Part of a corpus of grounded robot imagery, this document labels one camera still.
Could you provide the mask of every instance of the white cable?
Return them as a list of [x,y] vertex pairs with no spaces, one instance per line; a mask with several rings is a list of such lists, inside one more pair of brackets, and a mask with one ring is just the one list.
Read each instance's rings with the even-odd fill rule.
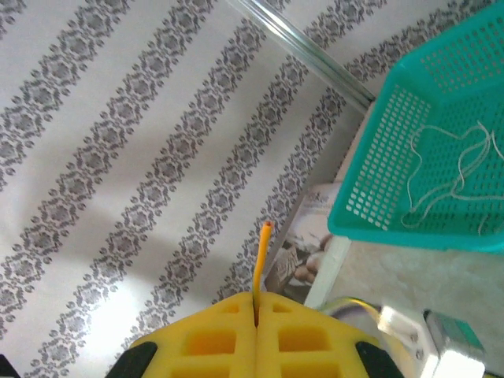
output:
[[[465,149],[464,151],[461,152],[460,156],[458,157],[458,162],[457,162],[458,176],[452,183],[444,183],[442,185],[439,185],[438,187],[432,188],[430,191],[428,191],[426,194],[424,194],[418,200],[418,202],[415,206],[413,206],[413,198],[411,196],[411,181],[413,180],[415,175],[418,174],[418,171],[420,171],[420,168],[423,165],[423,158],[417,152],[415,147],[413,146],[413,141],[415,140],[416,137],[420,137],[420,134],[423,132],[423,130],[426,130],[426,129],[431,129],[431,130],[441,132],[442,134],[447,135],[447,136],[449,136],[453,139],[456,139],[456,140],[463,140],[471,132],[476,131],[476,130],[481,130],[485,134],[485,138],[481,142],[478,142],[478,143],[468,147],[467,149]],[[455,134],[448,132],[446,130],[443,130],[442,128],[439,128],[437,126],[422,126],[421,128],[418,128],[411,135],[411,139],[409,141],[409,147],[411,148],[412,152],[418,156],[419,162],[418,162],[417,167],[413,170],[413,173],[409,176],[409,178],[406,182],[406,190],[408,193],[410,209],[409,209],[408,213],[404,214],[401,217],[401,224],[406,228],[419,227],[421,222],[423,222],[424,219],[426,218],[426,216],[428,215],[431,208],[437,202],[441,201],[442,199],[448,198],[448,197],[455,198],[455,199],[458,199],[461,201],[488,201],[488,200],[504,201],[504,195],[503,196],[498,196],[498,195],[465,196],[465,195],[458,194],[465,187],[465,178],[470,176],[472,173],[474,173],[480,167],[480,165],[483,164],[484,160],[487,158],[487,156],[490,152],[491,144],[493,144],[493,147],[494,147],[495,151],[497,152],[497,155],[504,161],[504,155],[501,153],[500,149],[497,147],[497,142],[495,140],[495,133],[493,131],[491,133],[489,133],[488,130],[479,121],[477,122],[476,126],[469,128],[463,135],[455,135]],[[478,156],[474,160],[469,162],[467,165],[463,166],[462,161],[464,159],[464,156],[469,154],[471,151],[476,150],[481,147],[483,147],[483,148],[481,149]],[[444,188],[448,188],[450,186],[451,186],[451,189],[449,192],[441,194],[438,197],[435,197],[434,199],[432,199],[432,201],[425,208],[425,211],[422,214],[419,221],[417,221],[414,224],[405,223],[404,218],[406,216],[410,215],[411,213],[415,213],[427,198],[429,198],[432,194],[436,193],[437,191],[442,190]],[[480,226],[478,227],[478,235],[481,235],[481,230],[484,226],[484,223],[486,222],[486,220],[489,217],[490,217],[489,214],[487,214],[483,217],[482,221],[480,222]],[[500,229],[502,226],[504,226],[504,222],[502,222],[502,224],[498,228],[495,228],[494,232],[496,232],[496,230]]]

